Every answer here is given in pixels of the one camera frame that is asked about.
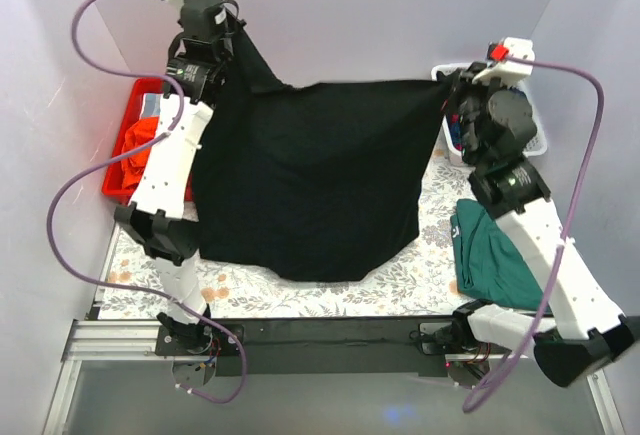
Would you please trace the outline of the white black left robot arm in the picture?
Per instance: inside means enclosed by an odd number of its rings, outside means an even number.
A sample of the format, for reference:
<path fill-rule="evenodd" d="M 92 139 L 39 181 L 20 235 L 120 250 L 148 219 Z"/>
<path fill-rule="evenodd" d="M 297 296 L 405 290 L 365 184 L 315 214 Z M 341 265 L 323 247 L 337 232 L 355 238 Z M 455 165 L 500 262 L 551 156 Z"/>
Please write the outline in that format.
<path fill-rule="evenodd" d="M 209 306 L 195 273 L 196 222 L 184 217 L 185 192 L 203 132 L 213 117 L 230 61 L 228 0 L 180 0 L 181 33 L 172 42 L 157 134 L 128 206 L 115 219 L 153 261 L 163 291 L 173 298 L 160 323 L 193 355 L 210 350 Z"/>

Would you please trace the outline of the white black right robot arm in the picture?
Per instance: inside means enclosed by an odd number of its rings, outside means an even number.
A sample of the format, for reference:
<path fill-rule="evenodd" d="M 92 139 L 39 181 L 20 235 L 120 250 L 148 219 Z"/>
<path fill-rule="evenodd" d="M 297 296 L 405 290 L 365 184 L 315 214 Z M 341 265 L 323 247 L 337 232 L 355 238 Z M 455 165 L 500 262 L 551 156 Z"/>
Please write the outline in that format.
<path fill-rule="evenodd" d="M 471 190 L 542 289 L 541 306 L 528 317 L 488 300 L 470 302 L 454 312 L 449 332 L 464 352 L 501 346 L 535 360 L 552 383 L 568 387 L 638 343 L 639 319 L 625 315 L 599 286 L 568 235 L 569 220 L 559 218 L 525 154 L 537 126 L 515 86 L 533 66 L 508 60 L 458 68 L 443 109 L 460 120 Z"/>

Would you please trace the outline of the black t shirt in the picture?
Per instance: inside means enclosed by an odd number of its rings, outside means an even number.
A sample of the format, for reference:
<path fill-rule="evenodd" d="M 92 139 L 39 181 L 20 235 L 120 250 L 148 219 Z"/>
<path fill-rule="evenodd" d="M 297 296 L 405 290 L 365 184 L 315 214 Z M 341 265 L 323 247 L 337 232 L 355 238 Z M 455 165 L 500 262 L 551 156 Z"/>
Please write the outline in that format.
<path fill-rule="evenodd" d="M 233 48 L 192 168 L 200 256 L 296 282 L 363 279 L 418 237 L 449 83 L 296 88 L 247 33 Z"/>

